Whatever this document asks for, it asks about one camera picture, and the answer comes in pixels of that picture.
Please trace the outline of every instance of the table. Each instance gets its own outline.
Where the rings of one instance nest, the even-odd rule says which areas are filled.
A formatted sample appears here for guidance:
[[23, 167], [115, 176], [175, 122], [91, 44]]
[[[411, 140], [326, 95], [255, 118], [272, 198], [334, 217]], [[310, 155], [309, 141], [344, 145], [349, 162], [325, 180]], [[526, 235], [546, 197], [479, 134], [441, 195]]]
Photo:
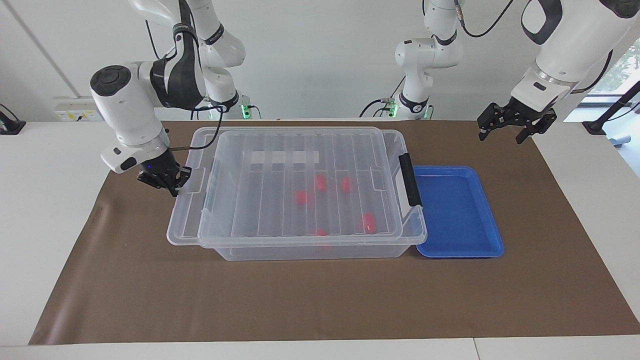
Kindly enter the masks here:
[[[112, 137], [102, 122], [34, 122], [19, 136], [0, 137], [0, 358], [631, 360], [640, 354], [640, 336], [25, 347], [108, 173], [99, 153]], [[640, 179], [605, 137], [588, 135], [580, 124], [555, 124], [534, 139], [640, 318]]]

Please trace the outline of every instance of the container handle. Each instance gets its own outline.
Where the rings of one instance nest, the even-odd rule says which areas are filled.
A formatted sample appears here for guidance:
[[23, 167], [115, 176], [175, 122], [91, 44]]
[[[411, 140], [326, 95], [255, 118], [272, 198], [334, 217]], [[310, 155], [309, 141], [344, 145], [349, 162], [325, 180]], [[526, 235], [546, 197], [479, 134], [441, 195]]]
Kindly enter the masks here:
[[411, 163], [411, 156], [409, 153], [398, 156], [400, 159], [400, 170], [402, 171], [402, 177], [404, 179], [404, 187], [406, 188], [406, 197], [409, 200], [409, 206], [422, 206], [422, 199], [420, 198], [420, 191], [418, 191], [418, 182], [415, 180], [415, 174], [413, 173], [413, 164]]

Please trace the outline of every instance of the robotic arm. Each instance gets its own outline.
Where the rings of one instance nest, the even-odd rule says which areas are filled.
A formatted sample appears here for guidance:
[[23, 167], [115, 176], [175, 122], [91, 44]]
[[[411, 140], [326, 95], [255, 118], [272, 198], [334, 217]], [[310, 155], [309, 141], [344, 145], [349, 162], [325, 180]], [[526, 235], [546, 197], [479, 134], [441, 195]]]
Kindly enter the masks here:
[[518, 143], [546, 132], [557, 118], [553, 105], [571, 94], [616, 46], [639, 10], [640, 0], [529, 0], [522, 29], [540, 45], [540, 54], [508, 104], [492, 103], [480, 115], [480, 140], [505, 126], [523, 127]]
[[116, 133], [101, 157], [119, 174], [140, 165], [138, 180], [165, 188], [175, 197], [191, 169], [175, 161], [154, 107], [194, 110], [208, 91], [221, 116], [242, 111], [243, 96], [223, 67], [242, 64], [244, 47], [225, 31], [211, 0], [129, 2], [147, 19], [172, 26], [175, 53], [156, 61], [108, 66], [93, 75], [92, 96]]
[[396, 95], [397, 117], [422, 119], [428, 107], [429, 88], [433, 78], [429, 69], [446, 69], [460, 63], [463, 49], [456, 41], [458, 19], [454, 0], [429, 0], [425, 7], [424, 25], [431, 38], [414, 38], [396, 48], [396, 62], [404, 69], [403, 90]]

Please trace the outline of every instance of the blue tray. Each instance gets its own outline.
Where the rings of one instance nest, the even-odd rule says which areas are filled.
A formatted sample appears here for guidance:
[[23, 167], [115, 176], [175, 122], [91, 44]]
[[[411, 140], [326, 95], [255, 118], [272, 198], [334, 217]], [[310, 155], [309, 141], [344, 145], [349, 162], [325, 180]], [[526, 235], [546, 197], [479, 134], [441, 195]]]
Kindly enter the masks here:
[[427, 223], [427, 240], [418, 251], [428, 258], [496, 258], [502, 238], [470, 167], [415, 166], [415, 180]]

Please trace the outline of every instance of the brown mat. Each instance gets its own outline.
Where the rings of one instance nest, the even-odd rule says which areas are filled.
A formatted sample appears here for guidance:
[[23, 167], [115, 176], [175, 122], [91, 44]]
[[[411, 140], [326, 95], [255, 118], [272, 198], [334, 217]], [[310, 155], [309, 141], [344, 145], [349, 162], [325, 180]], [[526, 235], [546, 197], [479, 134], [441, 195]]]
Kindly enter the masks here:
[[[185, 144], [211, 124], [166, 126]], [[29, 343], [640, 334], [532, 141], [503, 129], [480, 142], [473, 122], [359, 125], [400, 130], [414, 165], [475, 168], [504, 255], [228, 262], [170, 245], [173, 199], [135, 171], [110, 174]]]

